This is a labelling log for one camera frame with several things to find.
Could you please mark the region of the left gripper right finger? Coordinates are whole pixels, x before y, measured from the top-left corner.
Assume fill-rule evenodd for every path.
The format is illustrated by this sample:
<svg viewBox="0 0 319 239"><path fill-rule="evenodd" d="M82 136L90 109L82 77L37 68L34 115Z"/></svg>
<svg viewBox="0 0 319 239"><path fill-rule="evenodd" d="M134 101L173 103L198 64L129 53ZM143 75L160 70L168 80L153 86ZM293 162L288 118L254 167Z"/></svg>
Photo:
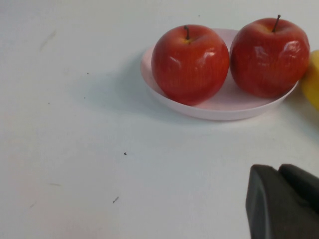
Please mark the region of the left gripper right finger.
<svg viewBox="0 0 319 239"><path fill-rule="evenodd" d="M282 164L279 173L294 191L319 213L319 178L292 164Z"/></svg>

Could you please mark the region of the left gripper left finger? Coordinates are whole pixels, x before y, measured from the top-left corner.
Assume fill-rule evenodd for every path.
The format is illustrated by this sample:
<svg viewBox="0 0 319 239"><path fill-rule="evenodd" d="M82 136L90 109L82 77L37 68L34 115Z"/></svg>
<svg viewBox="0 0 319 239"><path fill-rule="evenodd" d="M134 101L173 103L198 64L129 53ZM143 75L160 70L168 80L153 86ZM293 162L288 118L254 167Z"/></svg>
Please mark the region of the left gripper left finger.
<svg viewBox="0 0 319 239"><path fill-rule="evenodd" d="M246 213L253 239L317 239L319 214L268 165L250 168Z"/></svg>

